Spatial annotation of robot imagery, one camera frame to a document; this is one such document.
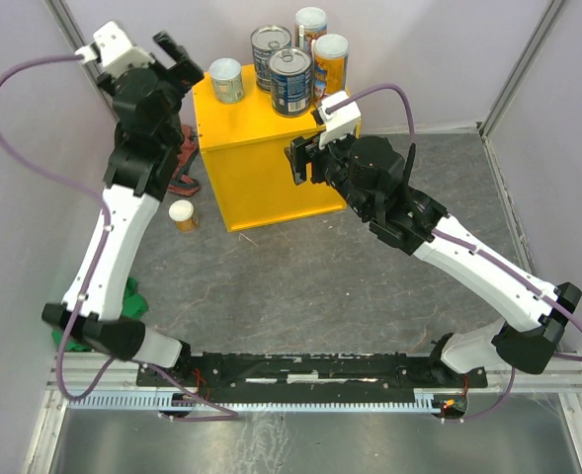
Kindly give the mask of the blue soup can front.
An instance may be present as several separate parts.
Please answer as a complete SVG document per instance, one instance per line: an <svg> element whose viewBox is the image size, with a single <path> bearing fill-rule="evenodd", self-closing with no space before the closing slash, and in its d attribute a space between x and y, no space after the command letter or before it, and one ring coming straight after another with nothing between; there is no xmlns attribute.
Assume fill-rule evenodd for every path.
<svg viewBox="0 0 582 474"><path fill-rule="evenodd" d="M275 51L268 62L274 110L284 117L308 111L312 100L312 59L297 47Z"/></svg>

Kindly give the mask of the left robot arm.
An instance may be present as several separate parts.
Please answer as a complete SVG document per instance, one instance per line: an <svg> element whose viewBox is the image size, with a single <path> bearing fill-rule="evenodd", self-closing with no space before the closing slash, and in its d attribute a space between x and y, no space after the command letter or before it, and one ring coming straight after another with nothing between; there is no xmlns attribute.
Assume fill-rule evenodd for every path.
<svg viewBox="0 0 582 474"><path fill-rule="evenodd" d="M165 32L153 37L174 61L165 67L136 45L115 21L80 48L103 72L98 86L112 98L118 122L108 159L100 216L74 282L61 302L49 303L42 319L71 330L78 343L119 360L158 365L170 384L193 373L188 344L125 317L125 284L142 236L164 199L185 141L182 101L204 73L187 51Z"/></svg>

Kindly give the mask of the blue soup can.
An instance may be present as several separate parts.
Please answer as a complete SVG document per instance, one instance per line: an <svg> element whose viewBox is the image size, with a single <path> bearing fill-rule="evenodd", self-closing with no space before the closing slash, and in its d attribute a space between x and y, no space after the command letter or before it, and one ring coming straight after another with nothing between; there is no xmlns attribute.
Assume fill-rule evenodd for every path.
<svg viewBox="0 0 582 474"><path fill-rule="evenodd" d="M274 110L284 117L308 111L312 100L312 59L297 47L275 51L268 62Z"/></svg>
<svg viewBox="0 0 582 474"><path fill-rule="evenodd" d="M279 25L264 25L257 28L250 37L257 87L270 91L269 59L271 55L291 46L290 31Z"/></svg>

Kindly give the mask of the tall snack can with spoon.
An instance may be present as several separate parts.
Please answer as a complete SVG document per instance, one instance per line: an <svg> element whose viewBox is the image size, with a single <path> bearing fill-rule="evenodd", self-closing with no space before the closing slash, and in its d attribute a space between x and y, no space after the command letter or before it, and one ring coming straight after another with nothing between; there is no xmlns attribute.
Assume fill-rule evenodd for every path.
<svg viewBox="0 0 582 474"><path fill-rule="evenodd" d="M294 43L296 47L311 51L311 44L327 33L327 14L318 7L298 10L294 19Z"/></svg>

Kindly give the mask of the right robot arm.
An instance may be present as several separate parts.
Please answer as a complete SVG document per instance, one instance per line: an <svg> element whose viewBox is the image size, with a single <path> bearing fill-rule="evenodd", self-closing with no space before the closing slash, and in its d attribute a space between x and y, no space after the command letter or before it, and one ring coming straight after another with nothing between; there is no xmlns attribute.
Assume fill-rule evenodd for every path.
<svg viewBox="0 0 582 474"><path fill-rule="evenodd" d="M472 236L439 202L409 184L417 148L396 152L388 139L351 134L325 146L318 136L286 148L293 180L334 189L376 238L447 273L501 316L464 334L449 333L427 363L436 384L450 386L477 367L504 361L541 374L582 295L523 272Z"/></svg>

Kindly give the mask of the orange snack can with spoon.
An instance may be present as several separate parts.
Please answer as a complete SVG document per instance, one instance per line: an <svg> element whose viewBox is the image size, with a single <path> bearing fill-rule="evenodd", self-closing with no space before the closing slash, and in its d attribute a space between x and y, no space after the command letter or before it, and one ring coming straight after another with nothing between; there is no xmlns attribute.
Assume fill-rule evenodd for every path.
<svg viewBox="0 0 582 474"><path fill-rule="evenodd" d="M346 87L349 43L338 34L326 34L312 45L313 103L319 104Z"/></svg>

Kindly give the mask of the small orange jar white lid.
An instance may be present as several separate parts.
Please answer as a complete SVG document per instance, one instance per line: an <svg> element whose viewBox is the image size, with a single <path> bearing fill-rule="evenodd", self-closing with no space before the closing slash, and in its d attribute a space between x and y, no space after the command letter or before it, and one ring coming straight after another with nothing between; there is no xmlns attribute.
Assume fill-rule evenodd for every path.
<svg viewBox="0 0 582 474"><path fill-rule="evenodd" d="M182 232L193 231L198 227L194 205L186 199L174 201L168 209L169 217Z"/></svg>

